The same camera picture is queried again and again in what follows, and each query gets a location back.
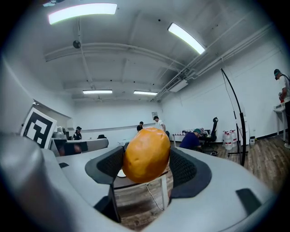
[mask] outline small table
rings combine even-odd
[[[117,176],[115,181],[114,181],[114,191],[120,192],[120,191],[125,190],[125,189],[133,189],[133,188],[147,185],[155,180],[159,180],[160,185],[161,185],[162,204],[163,204],[163,209],[165,210],[167,208],[168,201],[169,201],[169,198],[167,195],[167,183],[166,183],[166,174],[167,173],[168,173],[168,170],[165,170],[162,173],[162,175],[159,176],[158,178],[156,178],[148,183],[143,183],[143,184],[135,183],[132,180],[130,180],[128,177],[118,177]]]
[[[286,140],[286,127],[287,127],[287,119],[286,119],[286,113],[284,107],[279,107],[277,109],[274,109],[274,112],[276,113],[276,119],[277,119],[277,135],[279,135],[280,129],[279,129],[279,114],[282,115],[282,122],[283,122],[283,141]]]

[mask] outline ceiling light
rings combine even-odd
[[[144,92],[144,91],[134,91],[134,94],[143,94],[143,95],[156,95],[156,92]]]
[[[83,90],[84,94],[113,93],[112,90]]]
[[[76,5],[56,11],[48,15],[49,23],[54,24],[64,19],[78,17],[82,15],[107,14],[113,15],[116,11],[117,4],[114,3],[91,3]]]
[[[192,37],[190,34],[188,34],[185,30],[183,30],[178,25],[172,23],[169,26],[168,31],[172,32],[173,34],[177,35],[179,38],[183,39],[191,47],[193,47],[199,54],[204,52],[204,48],[198,43],[198,41],[196,41],[194,37]]]

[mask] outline person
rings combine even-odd
[[[200,129],[195,129],[193,132],[187,133],[183,138],[179,147],[190,150],[200,150],[201,145],[198,139],[200,134],[201,134]]]
[[[160,120],[158,116],[154,116],[153,120],[154,120],[155,122],[158,122],[158,124],[159,124],[159,129],[160,129],[160,130],[163,130],[163,131],[167,134],[167,136],[168,136],[168,138],[169,138],[169,132],[166,130],[166,126],[165,126],[164,122],[163,122],[162,120]]]
[[[73,134],[72,140],[82,140],[81,127],[77,127],[76,132]]]
[[[279,69],[275,69],[274,76],[276,80],[279,80],[282,93],[279,94],[279,99],[281,103],[285,103],[285,113],[288,125],[288,143],[285,143],[284,146],[290,149],[290,78],[280,72]]]
[[[142,130],[143,129],[143,122],[141,121],[141,122],[139,122],[139,125],[137,126],[137,132],[139,132],[140,130]]]

